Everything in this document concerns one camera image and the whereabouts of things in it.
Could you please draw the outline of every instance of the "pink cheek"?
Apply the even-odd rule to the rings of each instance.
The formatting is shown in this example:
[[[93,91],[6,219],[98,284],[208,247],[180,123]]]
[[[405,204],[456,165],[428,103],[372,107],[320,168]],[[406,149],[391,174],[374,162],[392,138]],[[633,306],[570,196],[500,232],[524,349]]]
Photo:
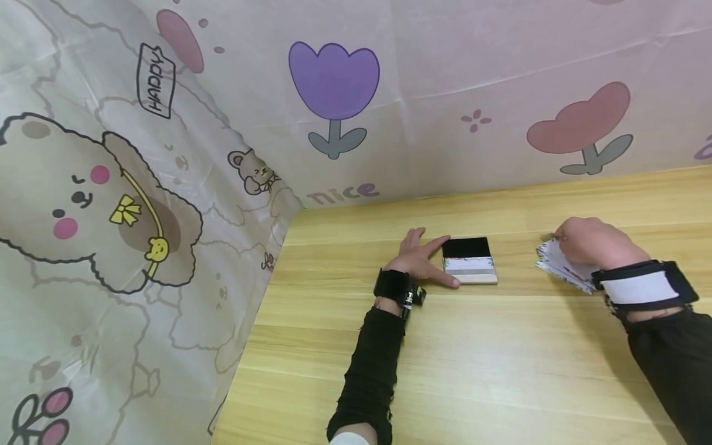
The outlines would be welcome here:
[[[77,234],[79,224],[74,218],[62,218],[54,225],[54,236],[58,239],[69,239]]]
[[[103,165],[95,165],[94,168],[91,169],[89,177],[94,184],[106,184],[109,182],[109,178],[111,178],[111,173],[109,173],[109,169]]]

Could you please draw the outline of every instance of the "yellow bow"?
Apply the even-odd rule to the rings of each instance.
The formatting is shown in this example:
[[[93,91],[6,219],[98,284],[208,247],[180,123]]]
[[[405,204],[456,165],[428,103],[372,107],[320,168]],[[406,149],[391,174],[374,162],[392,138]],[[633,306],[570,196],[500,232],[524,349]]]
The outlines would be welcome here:
[[[138,219],[134,215],[140,214],[141,205],[134,204],[133,198],[125,194],[123,197],[121,197],[119,205],[116,207],[116,210],[114,210],[114,213],[111,214],[111,218],[109,218],[109,221],[114,224],[126,223],[129,225],[129,227],[131,227],[136,221],[138,221]]]

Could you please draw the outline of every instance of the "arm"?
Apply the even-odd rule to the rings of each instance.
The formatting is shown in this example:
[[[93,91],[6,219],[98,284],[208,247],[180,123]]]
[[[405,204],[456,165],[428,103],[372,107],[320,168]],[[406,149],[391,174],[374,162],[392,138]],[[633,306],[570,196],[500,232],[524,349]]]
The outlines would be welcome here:
[[[712,444],[712,318],[684,308],[627,326],[628,344],[688,444]]]
[[[609,307],[682,437],[712,444],[712,318],[687,306],[698,297],[682,273],[656,272],[645,251],[596,218],[568,219],[557,236],[567,258],[595,264],[608,277],[601,284]]]
[[[424,246],[420,238],[425,228],[410,229],[400,245],[399,255],[384,270],[409,273],[416,279],[434,280],[445,286],[459,282],[430,264],[429,258],[450,239],[441,236]],[[376,297],[363,320],[351,365],[344,375],[344,389],[326,429],[331,445],[390,445],[392,437],[390,404],[396,383],[396,368],[405,336],[402,309],[388,298]]]

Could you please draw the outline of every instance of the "teddy bear print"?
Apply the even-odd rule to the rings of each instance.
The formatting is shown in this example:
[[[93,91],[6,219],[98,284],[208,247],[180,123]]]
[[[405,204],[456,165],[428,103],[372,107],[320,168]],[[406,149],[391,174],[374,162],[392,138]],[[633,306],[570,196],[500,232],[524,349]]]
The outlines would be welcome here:
[[[0,242],[46,263],[87,261],[115,293],[192,279],[202,217],[123,137],[98,142],[26,112],[0,128],[0,155]]]
[[[245,183],[245,191],[251,195],[271,192],[272,185],[279,180],[279,176],[267,167],[265,162],[255,155],[253,149],[246,152],[234,151],[227,155],[233,168],[237,169],[240,179]]]

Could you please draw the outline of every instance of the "purple tulip print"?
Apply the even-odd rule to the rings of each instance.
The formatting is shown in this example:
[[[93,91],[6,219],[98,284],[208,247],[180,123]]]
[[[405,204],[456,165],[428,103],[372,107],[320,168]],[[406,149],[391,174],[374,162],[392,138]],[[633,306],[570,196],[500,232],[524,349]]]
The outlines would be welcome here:
[[[296,42],[289,50],[289,71],[304,104],[329,121],[328,137],[311,132],[311,145],[329,159],[358,147],[366,138],[366,129],[341,135],[341,122],[362,112],[378,89],[381,69],[374,52],[361,48],[349,54],[338,43],[327,43],[317,53],[306,43]]]

